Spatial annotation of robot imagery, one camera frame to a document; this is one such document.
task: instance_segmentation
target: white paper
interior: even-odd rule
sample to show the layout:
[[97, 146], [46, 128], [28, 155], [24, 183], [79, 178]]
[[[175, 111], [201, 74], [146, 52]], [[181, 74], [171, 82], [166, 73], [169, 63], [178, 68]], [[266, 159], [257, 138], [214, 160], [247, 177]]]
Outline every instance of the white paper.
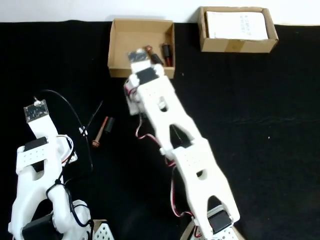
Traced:
[[265, 17], [261, 12], [207, 11], [206, 16], [211, 39], [268, 39]]

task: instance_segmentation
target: cardboard box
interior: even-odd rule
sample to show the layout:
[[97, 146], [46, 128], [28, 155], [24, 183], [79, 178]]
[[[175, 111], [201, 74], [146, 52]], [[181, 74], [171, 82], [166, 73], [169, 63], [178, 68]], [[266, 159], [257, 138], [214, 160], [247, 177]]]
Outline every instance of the cardboard box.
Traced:
[[131, 74], [128, 53], [152, 46], [163, 63], [162, 44], [171, 45], [172, 65], [165, 66], [165, 74], [172, 79], [175, 73], [175, 28], [169, 20], [125, 19], [118, 18], [112, 22], [108, 53], [108, 68], [110, 76], [127, 78]]
[[[262, 13], [268, 39], [244, 40], [209, 38], [207, 28], [206, 12], [258, 12]], [[200, 48], [202, 52], [225, 52], [225, 53], [269, 53], [278, 43], [279, 38], [275, 25], [271, 19], [269, 10], [262, 7], [215, 7], [202, 6], [198, 18], [200, 34]]]

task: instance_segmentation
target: hole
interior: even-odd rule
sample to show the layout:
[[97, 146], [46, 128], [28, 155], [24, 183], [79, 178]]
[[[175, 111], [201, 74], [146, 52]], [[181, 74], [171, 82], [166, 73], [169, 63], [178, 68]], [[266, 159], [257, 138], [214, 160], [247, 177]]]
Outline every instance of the hole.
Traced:
[[221, 201], [216, 196], [211, 196], [208, 199], [207, 210], [210, 211], [219, 205], [221, 205]]
[[42, 218], [43, 216], [50, 214], [52, 211], [52, 202], [49, 199], [45, 199], [39, 203], [32, 217], [32, 221]]
[[34, 168], [34, 170], [39, 173], [41, 171], [43, 171], [45, 169], [45, 164], [44, 164], [44, 160], [36, 162], [34, 164], [32, 164], [32, 167]]
[[204, 171], [198, 171], [197, 173], [196, 173], [196, 175], [197, 175], [197, 177], [199, 178], [201, 175], [202, 175], [202, 173], [203, 173]]
[[198, 172], [196, 173], [196, 175], [197, 175], [197, 177], [198, 177], [199, 180], [206, 180], [206, 179], [207, 179], [207, 176], [208, 176], [207, 171], [206, 171], [205, 169], [203, 169], [203, 170], [201, 170], [201, 171], [198, 171]]
[[169, 131], [170, 142], [172, 144], [173, 149], [176, 149], [178, 147], [188, 148], [189, 146], [191, 146], [191, 142], [188, 135], [178, 126], [171, 124], [169, 127]]
[[163, 96], [161, 96], [159, 98], [158, 106], [159, 106], [159, 109], [161, 110], [161, 112], [165, 113], [168, 111], [168, 105], [167, 105], [166, 100]]

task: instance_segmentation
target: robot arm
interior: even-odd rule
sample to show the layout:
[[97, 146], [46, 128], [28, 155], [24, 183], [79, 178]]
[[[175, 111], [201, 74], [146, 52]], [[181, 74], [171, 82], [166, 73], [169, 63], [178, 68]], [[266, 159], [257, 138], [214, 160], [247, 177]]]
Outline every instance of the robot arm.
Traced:
[[[141, 49], [128, 56], [132, 74], [124, 88], [130, 114], [147, 116], [161, 154], [174, 161], [182, 176], [194, 224], [205, 239], [214, 239], [217, 233], [240, 219], [228, 181], [216, 163], [208, 140], [201, 136], [182, 107], [163, 67], [152, 65]], [[173, 146], [170, 126], [187, 136], [187, 145]], [[211, 211], [214, 214], [207, 212], [211, 196], [221, 201], [221, 205]]]
[[[70, 162], [78, 159], [73, 151], [73, 142], [66, 135], [58, 135], [45, 100], [36, 100], [34, 104], [24, 108], [24, 113], [36, 139], [17, 149], [17, 194], [12, 206], [8, 231], [15, 240], [48, 237], [86, 240], [90, 226], [79, 226], [71, 212], [71, 204], [79, 205], [74, 209], [75, 214], [81, 223], [87, 223], [91, 216], [89, 209], [85, 207], [86, 203], [81, 200], [70, 203], [67, 189], [62, 185], [63, 177], [61, 177], [62, 184], [52, 187], [62, 172], [65, 159], [70, 154], [72, 154]], [[32, 221], [39, 203], [47, 197], [52, 202], [52, 213]]]

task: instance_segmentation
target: white wall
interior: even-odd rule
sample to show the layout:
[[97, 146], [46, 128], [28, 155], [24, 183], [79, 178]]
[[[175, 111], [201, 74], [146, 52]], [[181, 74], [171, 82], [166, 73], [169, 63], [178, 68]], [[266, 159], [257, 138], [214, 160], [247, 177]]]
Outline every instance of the white wall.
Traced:
[[199, 6], [265, 7], [275, 24], [320, 25], [318, 0], [0, 0], [0, 22], [142, 17], [184, 23], [196, 21]]

